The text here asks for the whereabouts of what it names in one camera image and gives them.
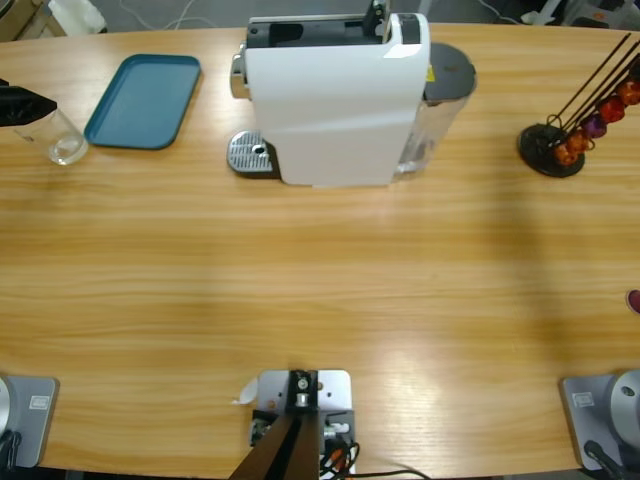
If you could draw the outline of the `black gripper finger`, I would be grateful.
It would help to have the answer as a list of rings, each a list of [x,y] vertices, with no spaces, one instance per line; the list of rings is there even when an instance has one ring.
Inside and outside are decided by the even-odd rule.
[[[57,109],[57,102],[25,88],[1,85],[0,126],[31,124]]]

